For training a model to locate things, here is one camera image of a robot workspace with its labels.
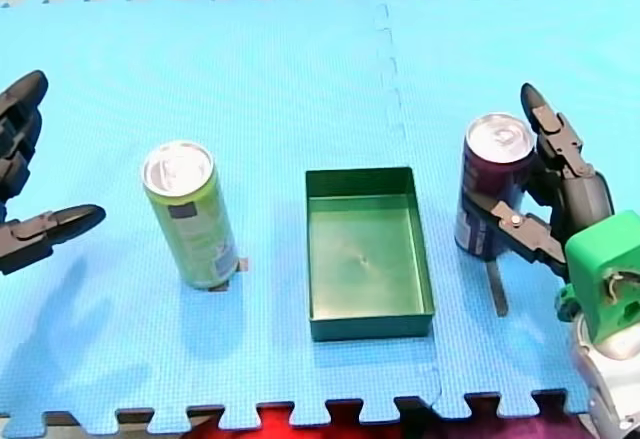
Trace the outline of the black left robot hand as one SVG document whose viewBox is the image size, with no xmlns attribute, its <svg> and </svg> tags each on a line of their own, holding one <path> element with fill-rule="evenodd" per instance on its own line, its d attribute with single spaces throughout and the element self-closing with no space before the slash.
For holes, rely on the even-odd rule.
<svg viewBox="0 0 640 439">
<path fill-rule="evenodd" d="M 1 92 L 1 273 L 11 274 L 53 254 L 53 247 L 100 224 L 106 211 L 82 204 L 20 221 L 7 218 L 7 202 L 30 177 L 41 128 L 40 103 L 48 90 L 43 71 L 31 71 Z"/>
</svg>

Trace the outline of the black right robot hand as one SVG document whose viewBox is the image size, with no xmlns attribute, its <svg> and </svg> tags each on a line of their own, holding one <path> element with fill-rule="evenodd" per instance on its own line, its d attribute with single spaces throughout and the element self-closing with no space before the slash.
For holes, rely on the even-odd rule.
<svg viewBox="0 0 640 439">
<path fill-rule="evenodd" d="M 583 142 L 566 116 L 554 111 L 530 83 L 522 85 L 520 100 L 537 135 L 523 191 L 551 208 L 551 222 L 480 192 L 465 190 L 462 205 L 507 248 L 530 263 L 545 264 L 568 282 L 564 246 L 573 235 L 612 216 L 613 201 L 604 176 L 583 159 Z"/>
</svg>

